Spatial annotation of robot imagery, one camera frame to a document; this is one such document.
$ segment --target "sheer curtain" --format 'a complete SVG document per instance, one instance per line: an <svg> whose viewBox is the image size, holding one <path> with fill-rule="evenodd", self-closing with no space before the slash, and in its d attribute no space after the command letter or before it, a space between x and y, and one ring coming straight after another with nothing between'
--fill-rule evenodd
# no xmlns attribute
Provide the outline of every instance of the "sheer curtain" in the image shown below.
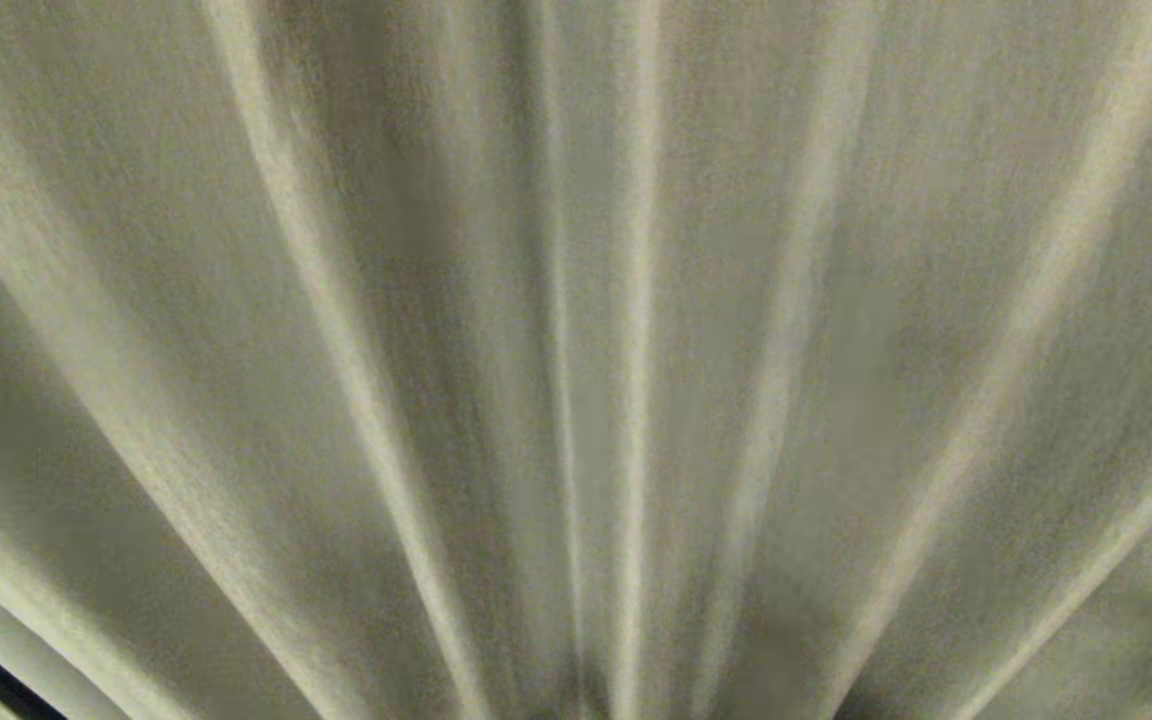
<svg viewBox="0 0 1152 720"><path fill-rule="evenodd" d="M68 717L1152 717L1152 0L0 3Z"/></svg>

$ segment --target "white curtain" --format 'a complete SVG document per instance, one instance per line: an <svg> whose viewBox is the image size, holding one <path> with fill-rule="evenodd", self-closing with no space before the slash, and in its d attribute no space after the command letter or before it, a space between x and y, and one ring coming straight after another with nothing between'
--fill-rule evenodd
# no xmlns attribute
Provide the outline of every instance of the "white curtain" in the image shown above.
<svg viewBox="0 0 1152 720"><path fill-rule="evenodd" d="M1152 0L0 0L0 662L1152 717Z"/></svg>

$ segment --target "fabric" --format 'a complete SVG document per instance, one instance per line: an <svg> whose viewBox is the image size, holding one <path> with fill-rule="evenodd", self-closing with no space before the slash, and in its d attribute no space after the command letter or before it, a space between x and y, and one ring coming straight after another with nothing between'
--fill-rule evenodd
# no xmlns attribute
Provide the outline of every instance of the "fabric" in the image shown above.
<svg viewBox="0 0 1152 720"><path fill-rule="evenodd" d="M0 649L1152 717L1152 0L0 1Z"/></svg>

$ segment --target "curtain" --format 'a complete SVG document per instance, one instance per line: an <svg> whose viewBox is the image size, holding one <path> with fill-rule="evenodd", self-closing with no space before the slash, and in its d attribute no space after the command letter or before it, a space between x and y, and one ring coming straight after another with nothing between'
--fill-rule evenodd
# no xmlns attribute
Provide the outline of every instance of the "curtain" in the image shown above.
<svg viewBox="0 0 1152 720"><path fill-rule="evenodd" d="M1152 717L1152 0L0 1L0 662Z"/></svg>

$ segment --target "drape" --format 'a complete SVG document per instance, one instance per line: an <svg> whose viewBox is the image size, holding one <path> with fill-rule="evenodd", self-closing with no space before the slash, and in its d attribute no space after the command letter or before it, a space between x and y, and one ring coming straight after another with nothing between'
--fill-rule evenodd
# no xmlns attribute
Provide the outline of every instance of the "drape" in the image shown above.
<svg viewBox="0 0 1152 720"><path fill-rule="evenodd" d="M1152 0L0 1L68 717L1152 717Z"/></svg>

